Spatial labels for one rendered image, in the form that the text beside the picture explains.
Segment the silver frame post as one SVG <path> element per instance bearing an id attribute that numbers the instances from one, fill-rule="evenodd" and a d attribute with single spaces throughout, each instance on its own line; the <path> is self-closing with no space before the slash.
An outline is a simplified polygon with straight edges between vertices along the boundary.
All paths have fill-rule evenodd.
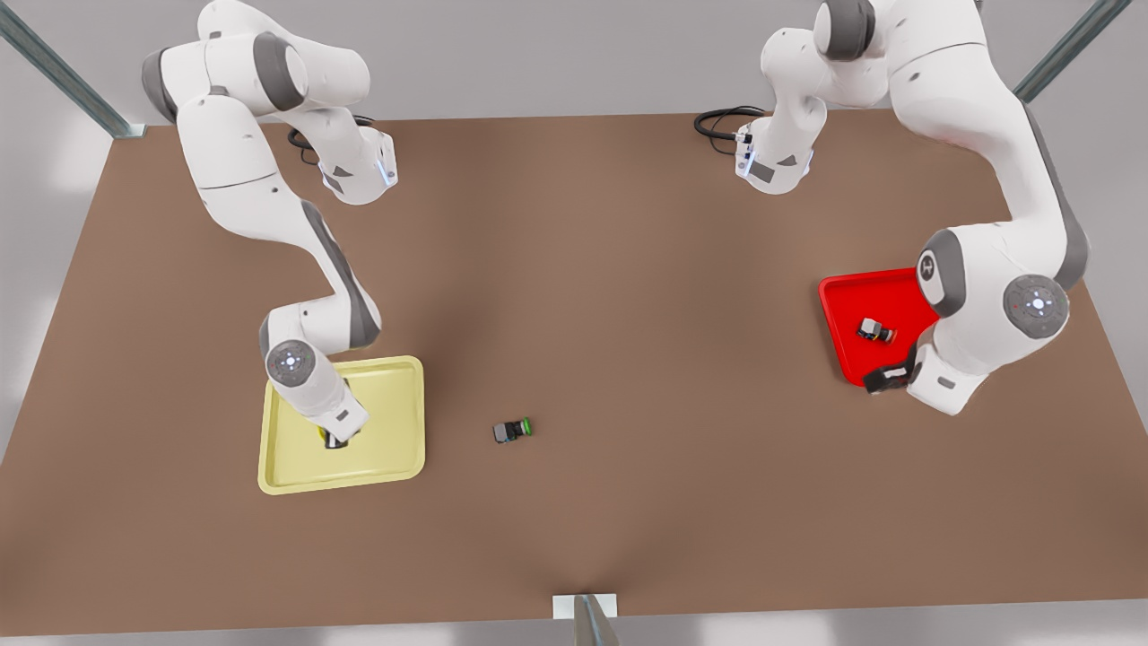
<path id="1" fill-rule="evenodd" d="M 1058 42 L 1048 50 L 1035 67 L 1033 67 L 1013 89 L 1013 94 L 1022 102 L 1033 102 L 1041 92 L 1047 89 L 1060 73 L 1071 65 L 1071 62 L 1083 50 L 1087 49 L 1091 42 L 1097 38 L 1103 30 L 1110 25 L 1122 11 L 1126 11 L 1134 0 L 1095 0 L 1087 11 L 1083 13 L 1073 26 L 1058 38 Z"/>
<path id="2" fill-rule="evenodd" d="M 135 139 L 146 135 L 146 124 L 127 123 L 3 0 L 0 0 L 0 36 L 108 135 L 114 139 Z"/>
<path id="3" fill-rule="evenodd" d="M 573 621 L 574 646 L 621 646 L 612 625 L 615 594 L 552 596 L 551 607 L 553 620 Z"/>

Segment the yellow tray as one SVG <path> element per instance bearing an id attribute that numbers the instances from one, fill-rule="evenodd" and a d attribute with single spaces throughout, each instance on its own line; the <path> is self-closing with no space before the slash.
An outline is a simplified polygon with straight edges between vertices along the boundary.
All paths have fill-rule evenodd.
<path id="1" fill-rule="evenodd" d="M 266 386 L 257 481 L 266 495 L 406 481 L 425 466 L 422 364 L 413 356 L 338 361 L 334 367 L 369 412 L 347 447 L 321 446 L 318 426 Z"/>

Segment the red tray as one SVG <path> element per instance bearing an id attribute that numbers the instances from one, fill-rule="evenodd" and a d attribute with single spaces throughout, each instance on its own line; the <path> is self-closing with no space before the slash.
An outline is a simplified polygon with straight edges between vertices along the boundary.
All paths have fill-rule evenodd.
<path id="1" fill-rule="evenodd" d="M 918 289 L 913 266 L 827 277 L 817 293 L 843 375 L 861 388 L 868 373 L 902 364 L 916 340 L 938 320 Z M 892 330 L 891 342 L 858 334 L 866 319 Z"/>

